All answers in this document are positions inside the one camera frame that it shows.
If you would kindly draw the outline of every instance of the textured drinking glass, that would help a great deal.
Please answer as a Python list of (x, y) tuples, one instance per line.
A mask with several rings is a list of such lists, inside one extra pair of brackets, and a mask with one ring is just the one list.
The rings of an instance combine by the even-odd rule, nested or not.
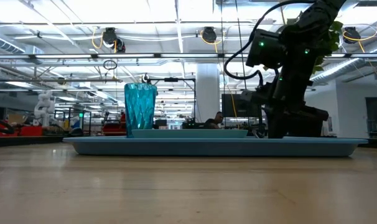
[(132, 138), (132, 130), (152, 129), (157, 87), (146, 83), (125, 85), (125, 110), (127, 137)]

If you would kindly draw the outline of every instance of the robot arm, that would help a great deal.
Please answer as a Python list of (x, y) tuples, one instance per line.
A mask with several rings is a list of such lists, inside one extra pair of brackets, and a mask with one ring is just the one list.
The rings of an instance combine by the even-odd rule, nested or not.
[(320, 37), (328, 31), (345, 1), (313, 1), (300, 19), (286, 26), (281, 34), (256, 29), (255, 26), (252, 39), (250, 37), (252, 46), (246, 65), (253, 67), (263, 64), (274, 69), (276, 76), (272, 83), (260, 83), (256, 91), (244, 91), (242, 98), (264, 105), (269, 122), (269, 138), (282, 138), (287, 133), (293, 136), (320, 136), (322, 122), (328, 119), (328, 113), (306, 106), (304, 95), (307, 86), (312, 85), (309, 79), (317, 57), (331, 53), (328, 47), (319, 44)]

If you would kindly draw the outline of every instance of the blue tray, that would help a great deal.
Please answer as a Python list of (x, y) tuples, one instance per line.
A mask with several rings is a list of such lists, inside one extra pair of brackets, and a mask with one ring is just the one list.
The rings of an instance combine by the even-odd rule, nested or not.
[(306, 156), (346, 157), (364, 139), (134, 139), (121, 136), (65, 138), (77, 153), (105, 156)]
[(151, 129), (132, 130), (134, 138), (245, 138), (248, 130), (224, 129)]

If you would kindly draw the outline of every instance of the person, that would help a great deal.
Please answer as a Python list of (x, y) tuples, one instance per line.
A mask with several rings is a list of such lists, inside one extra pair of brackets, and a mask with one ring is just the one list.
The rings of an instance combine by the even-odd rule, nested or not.
[(218, 124), (221, 124), (223, 122), (223, 113), (217, 112), (215, 119), (208, 119), (205, 122), (204, 128), (205, 129), (220, 129)]

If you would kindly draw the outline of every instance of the wooden table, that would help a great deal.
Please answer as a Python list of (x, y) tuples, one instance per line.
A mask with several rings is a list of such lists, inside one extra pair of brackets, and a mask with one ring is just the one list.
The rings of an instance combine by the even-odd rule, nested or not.
[(79, 156), (0, 148), (2, 223), (377, 223), (377, 149), (350, 158)]

